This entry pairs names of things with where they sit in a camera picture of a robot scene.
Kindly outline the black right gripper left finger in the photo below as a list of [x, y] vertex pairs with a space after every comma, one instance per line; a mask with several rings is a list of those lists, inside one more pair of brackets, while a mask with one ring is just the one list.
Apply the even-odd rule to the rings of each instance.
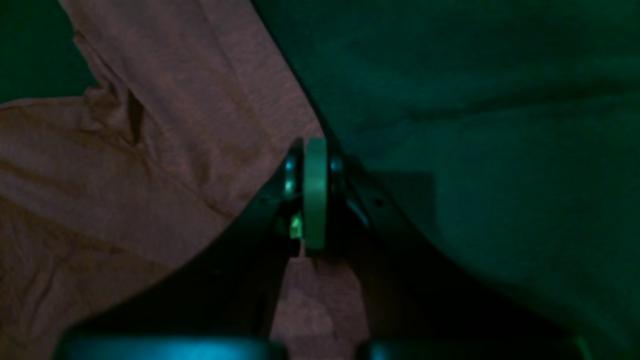
[[74, 325], [55, 360], [288, 360], [269, 339], [282, 278], [300, 250], [304, 141], [292, 142], [241, 214], [178, 270]]

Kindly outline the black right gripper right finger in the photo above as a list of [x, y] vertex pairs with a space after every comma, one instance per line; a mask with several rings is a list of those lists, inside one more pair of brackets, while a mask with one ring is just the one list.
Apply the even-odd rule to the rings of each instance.
[[369, 337], [357, 360], [589, 360], [585, 340], [455, 264], [384, 187], [316, 140], [316, 249], [344, 258], [361, 285]]

